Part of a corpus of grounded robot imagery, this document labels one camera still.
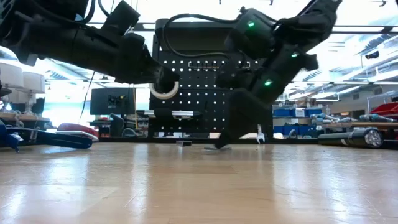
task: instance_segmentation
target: pegboard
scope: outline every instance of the pegboard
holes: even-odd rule
[[[170,108],[174,111],[198,111],[203,116],[200,119],[175,119],[172,122],[151,119],[149,121],[149,132],[221,132],[227,123],[228,97],[232,89],[226,90],[217,87],[215,80],[218,67],[226,63],[226,59],[223,57],[181,58],[168,51],[156,51],[156,49],[159,49],[159,47],[154,46],[154,58],[180,75],[180,86],[178,93],[168,100],[160,100],[151,95],[149,109]],[[242,56],[234,54],[232,60],[238,66],[242,63]],[[251,69],[257,69],[261,64],[262,61],[259,60],[244,62],[244,66]],[[270,117],[272,128],[272,109],[269,114],[264,116]],[[257,125],[253,125],[253,132],[257,132]]]

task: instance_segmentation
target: wall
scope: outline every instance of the wall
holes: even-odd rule
[[[368,103],[366,98],[369,96],[374,96],[373,89],[381,87],[383,89],[383,93],[388,91],[398,91],[398,85],[383,85],[383,86],[375,86],[374,88],[366,91],[359,92],[359,99],[354,100],[353,94],[347,94],[344,97],[340,98],[340,102],[333,103],[330,105],[331,113],[341,113],[341,112],[348,112],[348,111],[356,111],[356,110],[365,110],[366,113],[368,111]],[[374,108],[384,103],[383,98],[376,98],[371,99],[370,106]]]

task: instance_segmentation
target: ceiling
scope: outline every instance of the ceiling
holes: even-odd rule
[[[112,8],[112,0],[102,0],[108,11]],[[115,0],[113,9],[120,0]],[[274,0],[270,6],[269,0],[126,0],[141,14],[139,22],[155,22],[159,18],[167,18],[180,13],[199,13],[222,19],[234,19],[240,7],[255,7],[274,19],[296,15],[307,5],[309,0]],[[103,23],[106,19],[98,3],[91,20],[93,23]],[[397,6],[394,0],[386,0],[386,5],[380,7],[379,0],[345,0],[338,10],[338,25],[373,25],[394,26],[398,24]],[[136,32],[146,38],[148,48],[152,48],[153,32]],[[378,50],[380,57],[367,60],[364,55]],[[318,55],[320,69],[307,72],[301,71],[294,79],[295,83],[287,86],[285,95],[281,98],[297,99],[300,97],[335,98],[335,93],[345,90],[358,91],[362,85],[342,83],[329,85],[327,82],[366,82],[394,81],[397,73],[398,60],[391,60],[398,55],[398,38],[393,35],[343,35],[334,34],[328,40],[310,51]],[[40,67],[47,69],[46,78],[48,92],[52,95],[62,95],[65,100],[82,101],[88,88],[88,81],[93,75],[92,70],[79,68],[67,63],[46,59],[38,62]],[[96,73],[91,88],[122,87],[126,84],[110,82],[112,77]]]

